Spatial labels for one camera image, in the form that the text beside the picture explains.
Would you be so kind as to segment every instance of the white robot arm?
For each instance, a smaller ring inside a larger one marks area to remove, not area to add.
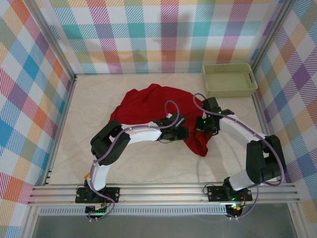
[[[206,133],[217,133],[222,130],[239,142],[247,150],[246,169],[236,175],[224,180],[223,191],[226,198],[230,200],[232,196],[240,193],[245,188],[255,184],[268,181],[281,175],[280,166],[272,151],[266,146],[269,143],[274,148],[276,154],[282,162],[283,170],[286,172],[285,160],[281,149],[280,141],[275,136],[266,136],[260,132],[252,134],[245,126],[237,123],[239,119],[230,110],[221,110],[215,98],[209,98],[203,101],[203,109],[209,112],[217,112],[223,116],[198,117],[196,130]],[[145,128],[128,129],[119,136],[110,153],[98,164],[95,164],[93,174],[90,175],[91,185],[97,191],[106,187],[106,177],[110,166],[114,163],[124,148],[132,143],[141,141],[183,140],[189,137],[188,129],[182,124],[186,121],[181,115],[178,121],[168,129],[153,128],[157,125],[169,125],[176,118],[176,115],[160,119],[158,121],[144,124]],[[92,153],[97,159],[101,158],[112,144],[111,137],[116,137],[118,133],[126,128],[132,128],[135,125],[119,124],[117,121],[109,122],[92,140]]]

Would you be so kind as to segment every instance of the colorful checkered pattern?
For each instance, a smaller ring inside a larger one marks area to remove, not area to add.
[[[0,237],[17,237],[70,85],[22,0],[0,0]]]
[[[317,234],[317,1],[297,0],[256,72],[269,129]]]
[[[276,5],[275,10],[274,10],[274,12],[273,12],[268,24],[266,25],[266,28],[263,31],[263,34],[261,36],[261,39],[259,40],[258,45],[257,45],[256,49],[254,50],[254,53],[253,53],[253,55],[251,57],[251,61],[250,61],[251,65],[253,64],[254,60],[258,56],[258,53],[259,53],[261,47],[263,46],[265,40],[267,39],[268,34],[272,30],[272,27],[273,27],[273,25],[274,25],[274,23],[275,23],[275,21],[276,21],[276,19],[278,17],[278,14],[280,13],[283,5],[285,4],[285,1],[286,0],[279,0],[278,1],[278,4]]]
[[[77,73],[201,72],[205,63],[249,62],[282,2],[37,0]]]

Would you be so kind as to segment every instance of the metal frame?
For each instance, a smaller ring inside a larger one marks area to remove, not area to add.
[[[284,23],[288,13],[292,9],[295,2],[296,2],[296,0],[285,0],[284,1],[282,9],[279,12],[279,15],[277,16],[269,34],[267,35],[266,40],[264,41],[257,57],[255,58],[252,66],[251,66],[252,71],[254,73],[259,68],[262,60],[264,59],[265,55],[267,54],[267,51],[269,50],[270,46],[272,45],[276,35],[278,34],[280,28],[282,27],[282,24]]]
[[[208,202],[203,193],[206,183],[128,183],[108,184],[107,187],[120,187],[118,205],[206,205],[233,204],[235,202]],[[29,206],[78,206],[75,203],[77,185],[48,185],[33,188]],[[294,203],[300,198],[291,183],[279,187],[260,185],[258,203]],[[256,189],[251,188],[253,197]]]
[[[55,52],[58,60],[62,64],[63,68],[67,72],[68,76],[72,79],[76,78],[76,74],[73,71],[72,67],[70,66],[65,54],[63,53],[62,49],[60,48],[57,39],[54,36],[53,31],[51,30],[50,26],[45,21],[41,10],[39,9],[38,5],[36,4],[35,0],[23,0],[25,5],[28,7],[31,15],[34,17],[36,23],[39,25],[43,35],[45,36],[48,44]]]
[[[60,140],[61,140],[61,135],[63,134],[63,131],[64,131],[64,126],[65,126],[66,118],[67,118],[67,115],[68,115],[70,102],[71,102],[71,100],[73,98],[73,95],[74,95],[76,82],[77,82],[77,80],[75,79],[70,84],[69,94],[68,94],[68,98],[67,98],[67,101],[66,101],[66,104],[65,104],[64,111],[62,113],[63,116],[62,116],[62,119],[61,119],[61,122],[60,122],[60,126],[59,126],[59,129],[58,129],[57,135],[56,135],[56,140],[54,141],[54,143],[52,145],[52,148],[51,148],[51,151],[50,151],[49,162],[48,162],[48,165],[46,166],[46,169],[45,169],[45,172],[44,172],[44,177],[42,179],[42,185],[43,186],[48,184],[47,183],[47,179],[50,177],[49,173],[52,172],[52,169],[53,169],[53,166],[54,166],[57,150],[58,150],[59,143],[60,143]]]
[[[266,135],[270,135],[270,131],[266,123],[263,110],[261,109],[260,98],[257,91],[255,91],[255,93],[252,95],[252,99],[258,114],[261,129]],[[288,209],[290,211],[292,221],[298,237],[313,237],[312,234],[310,234],[310,229],[307,227],[307,221],[304,215],[304,211],[301,208],[301,205],[299,203],[288,203]]]

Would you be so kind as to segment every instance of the floor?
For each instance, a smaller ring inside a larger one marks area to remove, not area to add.
[[[92,163],[90,140],[103,128],[126,92],[150,84],[205,94],[202,74],[124,74],[79,76],[57,151],[50,184],[79,184]],[[218,98],[244,123],[261,131],[251,97]],[[107,183],[223,181],[245,169],[246,153],[233,138],[220,132],[200,157],[183,141],[169,144],[140,142],[129,145],[108,173]]]

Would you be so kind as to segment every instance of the red towel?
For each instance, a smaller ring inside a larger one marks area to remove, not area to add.
[[[180,113],[186,118],[185,124],[189,130],[186,145],[197,155],[205,156],[208,152],[207,142],[212,134],[195,130],[196,118],[203,112],[193,103],[193,94],[171,87],[161,87],[151,84],[148,88],[138,91],[132,89],[127,92],[121,105],[111,114],[110,120],[117,120],[122,124],[142,124],[166,117],[164,105],[167,100],[173,100],[179,107]],[[168,113],[177,112],[173,104],[168,104]]]

